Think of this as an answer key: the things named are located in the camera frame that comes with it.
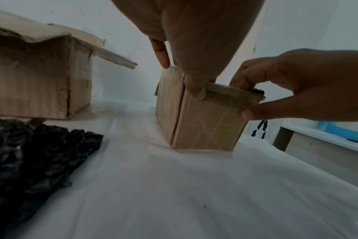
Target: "open cardboard box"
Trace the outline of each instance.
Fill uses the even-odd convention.
[[[185,90],[184,77],[172,66],[162,71],[157,88],[155,115],[171,147],[233,150],[247,124],[240,113],[259,104],[264,93],[208,83],[199,101]]]
[[[91,101],[92,56],[136,67],[98,39],[0,12],[0,116],[67,119]]]

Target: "cardboard box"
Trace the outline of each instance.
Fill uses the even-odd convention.
[[[196,100],[185,90],[179,67],[163,70],[155,115],[173,148],[233,150],[247,121],[240,113],[259,104],[263,94],[208,83]]]
[[[91,101],[92,56],[136,67],[90,36],[0,12],[0,116],[67,119]]]

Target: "white tablecloth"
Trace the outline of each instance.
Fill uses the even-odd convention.
[[[358,188],[243,135],[235,151],[174,150],[155,108],[95,100],[47,124],[102,148],[9,238],[358,238]]]

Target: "white plastic sheet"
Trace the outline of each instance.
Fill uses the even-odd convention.
[[[49,121],[104,144],[9,238],[358,238],[358,188],[248,135],[233,153],[171,149],[154,110],[95,101]]]

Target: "fingernail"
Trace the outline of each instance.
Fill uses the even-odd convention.
[[[203,89],[200,91],[200,93],[199,94],[197,94],[196,96],[195,96],[195,98],[197,99],[197,100],[203,100],[204,98],[205,98],[205,95],[206,95],[207,93],[205,92],[205,88],[203,87]]]
[[[254,114],[251,110],[249,109],[245,109],[242,113],[241,113],[241,117],[244,120],[254,120]]]

